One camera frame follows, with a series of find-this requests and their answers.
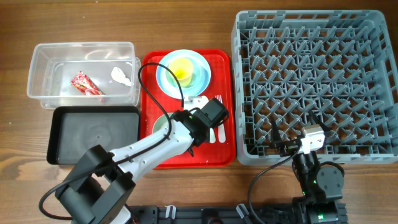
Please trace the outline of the pale green bowl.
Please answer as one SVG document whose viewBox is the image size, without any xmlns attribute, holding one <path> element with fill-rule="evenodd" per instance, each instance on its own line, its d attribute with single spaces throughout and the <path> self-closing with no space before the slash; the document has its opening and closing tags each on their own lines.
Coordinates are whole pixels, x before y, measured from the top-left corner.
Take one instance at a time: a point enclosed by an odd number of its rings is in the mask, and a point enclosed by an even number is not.
<svg viewBox="0 0 398 224">
<path fill-rule="evenodd" d="M 164 134 L 168 132 L 168 119 L 171 118 L 173 113 L 167 113 L 167 115 L 163 114 L 160 116 L 154 123 L 152 127 L 152 133 L 156 133 L 157 131 L 163 131 Z"/>
</svg>

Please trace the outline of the red strawberry snack wrapper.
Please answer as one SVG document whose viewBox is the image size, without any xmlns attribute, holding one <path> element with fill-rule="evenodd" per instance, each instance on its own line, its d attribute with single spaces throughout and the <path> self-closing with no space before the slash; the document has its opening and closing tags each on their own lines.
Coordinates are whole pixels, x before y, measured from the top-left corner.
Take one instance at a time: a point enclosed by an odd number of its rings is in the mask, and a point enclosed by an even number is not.
<svg viewBox="0 0 398 224">
<path fill-rule="evenodd" d="M 82 71 L 78 72 L 71 80 L 71 84 L 86 96 L 104 95 L 94 82 Z"/>
</svg>

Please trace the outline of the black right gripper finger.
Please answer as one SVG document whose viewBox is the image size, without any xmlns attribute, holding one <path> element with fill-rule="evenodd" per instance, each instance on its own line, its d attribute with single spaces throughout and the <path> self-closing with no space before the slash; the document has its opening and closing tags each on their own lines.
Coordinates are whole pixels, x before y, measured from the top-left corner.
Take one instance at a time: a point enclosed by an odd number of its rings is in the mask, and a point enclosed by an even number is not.
<svg viewBox="0 0 398 224">
<path fill-rule="evenodd" d="M 318 124 L 323 131 L 330 131 L 330 128 L 327 127 L 324 123 L 322 123 L 318 119 L 318 116 L 312 110 L 308 111 L 308 115 L 310 116 L 311 121 L 313 121 L 315 124 Z"/>
<path fill-rule="evenodd" d="M 277 144 L 278 142 L 281 142 L 281 137 L 279 134 L 279 129 L 276 124 L 276 121 L 274 118 L 271 119 L 271 143 L 272 144 Z"/>
</svg>

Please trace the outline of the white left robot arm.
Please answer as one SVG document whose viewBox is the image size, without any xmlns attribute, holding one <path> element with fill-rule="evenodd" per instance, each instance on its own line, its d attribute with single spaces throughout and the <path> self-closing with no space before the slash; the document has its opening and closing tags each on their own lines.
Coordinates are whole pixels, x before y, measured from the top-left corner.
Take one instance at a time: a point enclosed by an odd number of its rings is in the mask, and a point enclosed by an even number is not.
<svg viewBox="0 0 398 224">
<path fill-rule="evenodd" d="M 200 109 L 176 111 L 165 127 L 134 144 L 109 152 L 94 146 L 55 197 L 74 223 L 129 223 L 133 216 L 126 201 L 138 180 L 167 159 L 200 146 L 227 117 L 226 107 L 213 98 Z"/>
</svg>

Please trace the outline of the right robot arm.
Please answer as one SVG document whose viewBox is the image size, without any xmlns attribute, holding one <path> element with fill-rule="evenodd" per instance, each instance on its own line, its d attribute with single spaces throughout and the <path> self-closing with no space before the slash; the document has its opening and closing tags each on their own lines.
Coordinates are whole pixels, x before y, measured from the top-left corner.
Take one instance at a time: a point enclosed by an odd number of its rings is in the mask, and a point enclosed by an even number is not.
<svg viewBox="0 0 398 224">
<path fill-rule="evenodd" d="M 335 162 L 320 162 L 317 151 L 325 146 L 330 132 L 318 117 L 309 111 L 312 124 L 305 126 L 293 140 L 283 141 L 277 124 L 271 120 L 271 146 L 280 156 L 292 158 L 292 168 L 303 196 L 292 201 L 294 223 L 344 223 L 337 201 L 343 198 L 345 172 Z"/>
</svg>

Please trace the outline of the white plastic fork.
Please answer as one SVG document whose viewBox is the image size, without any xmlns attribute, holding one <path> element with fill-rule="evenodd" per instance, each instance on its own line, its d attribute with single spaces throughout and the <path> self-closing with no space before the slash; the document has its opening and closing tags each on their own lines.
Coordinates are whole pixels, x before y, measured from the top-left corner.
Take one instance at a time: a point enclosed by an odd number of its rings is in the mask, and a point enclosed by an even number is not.
<svg viewBox="0 0 398 224">
<path fill-rule="evenodd" d="M 221 95 L 216 95 L 216 99 L 220 103 L 223 102 Z M 225 133 L 225 130 L 224 130 L 224 124 L 221 124 L 221 125 L 218 126 L 218 140 L 219 140 L 220 143 L 225 143 L 225 141 L 226 141 L 226 133 Z"/>
</svg>

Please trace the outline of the white napkin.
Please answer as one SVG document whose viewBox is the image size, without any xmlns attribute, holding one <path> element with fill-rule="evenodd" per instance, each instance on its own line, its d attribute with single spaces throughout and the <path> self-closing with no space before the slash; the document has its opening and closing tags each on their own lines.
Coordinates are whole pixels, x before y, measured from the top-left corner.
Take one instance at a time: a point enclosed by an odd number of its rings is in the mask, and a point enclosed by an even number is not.
<svg viewBox="0 0 398 224">
<path fill-rule="evenodd" d="M 128 77 L 124 74 L 124 72 L 118 67 L 114 67 L 112 69 L 111 78 L 118 83 L 121 83 L 126 86 L 131 86 L 130 79 L 128 79 Z"/>
</svg>

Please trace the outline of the white plastic spoon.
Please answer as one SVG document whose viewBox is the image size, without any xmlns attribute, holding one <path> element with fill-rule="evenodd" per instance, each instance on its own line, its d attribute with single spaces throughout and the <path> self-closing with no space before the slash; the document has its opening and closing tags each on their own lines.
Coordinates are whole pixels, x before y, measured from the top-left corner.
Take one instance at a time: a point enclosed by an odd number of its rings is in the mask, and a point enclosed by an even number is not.
<svg viewBox="0 0 398 224">
<path fill-rule="evenodd" d="M 200 100 L 200 109 L 202 109 L 207 103 L 209 102 L 209 99 L 206 96 L 201 96 L 201 100 Z M 216 137 L 215 137 L 215 132 L 213 128 L 209 129 L 209 138 L 207 140 L 207 142 L 213 144 L 216 141 Z"/>
</svg>

